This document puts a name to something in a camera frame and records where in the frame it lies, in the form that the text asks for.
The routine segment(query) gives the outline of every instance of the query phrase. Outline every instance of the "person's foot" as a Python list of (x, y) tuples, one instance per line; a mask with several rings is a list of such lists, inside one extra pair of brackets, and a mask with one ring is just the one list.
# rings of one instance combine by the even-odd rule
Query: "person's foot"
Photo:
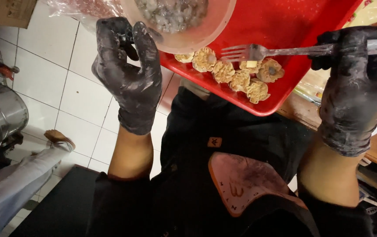
[(55, 129), (52, 130), (47, 130), (44, 134), (46, 138), (52, 143), (57, 143), (57, 142), (69, 142), (72, 146), (73, 149), (76, 148), (76, 145), (67, 137), (65, 137), (61, 132), (58, 132)]

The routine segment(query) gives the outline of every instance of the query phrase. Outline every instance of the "dumpling wrapper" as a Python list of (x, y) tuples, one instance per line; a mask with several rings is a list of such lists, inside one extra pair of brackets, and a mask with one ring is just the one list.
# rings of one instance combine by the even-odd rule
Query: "dumpling wrapper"
[(212, 72), (216, 62), (216, 54), (209, 47), (203, 47), (194, 53), (193, 67), (201, 73)]
[(194, 52), (189, 54), (174, 54), (174, 57), (178, 62), (189, 63), (193, 61)]
[(235, 74), (234, 66), (230, 62), (218, 60), (212, 70), (213, 78), (218, 83), (229, 83)]
[(262, 67), (256, 74), (257, 78), (262, 82), (275, 82), (285, 75), (282, 66), (273, 59), (267, 58), (263, 60)]
[(247, 87), (247, 97), (250, 98), (250, 102), (253, 104), (259, 103), (259, 101), (269, 98), (268, 86), (262, 81), (253, 81)]
[(231, 78), (229, 87), (235, 92), (247, 93), (247, 87), (250, 85), (250, 74), (247, 71), (236, 70)]
[(262, 65), (262, 61), (243, 61), (243, 62), (240, 62), (240, 69), (243, 71), (247, 71), (248, 73), (258, 73), (261, 65)]

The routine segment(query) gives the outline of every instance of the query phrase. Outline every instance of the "black apron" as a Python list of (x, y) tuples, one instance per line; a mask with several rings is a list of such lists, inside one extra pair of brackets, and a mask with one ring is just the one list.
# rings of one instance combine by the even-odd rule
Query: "black apron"
[(260, 197), (233, 218), (208, 170), (214, 152), (236, 154), (267, 162), (289, 183), (312, 135), (278, 114), (257, 117), (215, 95), (203, 101), (180, 87), (162, 139), (162, 172), (152, 179), (152, 224), (166, 223), (157, 234), (241, 236), (265, 215), (285, 210), (318, 236), (307, 209), (274, 195)]

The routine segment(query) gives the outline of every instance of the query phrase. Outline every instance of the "forearm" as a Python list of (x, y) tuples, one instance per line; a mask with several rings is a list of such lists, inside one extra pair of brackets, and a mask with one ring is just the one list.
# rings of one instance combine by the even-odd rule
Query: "forearm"
[(108, 177), (136, 179), (148, 176), (154, 161), (154, 147), (150, 133), (134, 135), (120, 126)]
[(356, 167), (364, 157), (345, 157), (323, 143), (316, 135), (301, 161), (298, 181), (318, 200), (344, 206), (356, 207), (359, 202)]

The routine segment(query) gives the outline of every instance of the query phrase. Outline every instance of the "white pants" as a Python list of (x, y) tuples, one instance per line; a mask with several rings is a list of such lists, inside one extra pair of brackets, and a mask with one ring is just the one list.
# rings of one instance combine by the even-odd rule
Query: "white pants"
[(23, 205), (48, 181), (62, 158), (73, 151), (68, 142), (58, 142), (19, 164), (0, 170), (0, 233)]

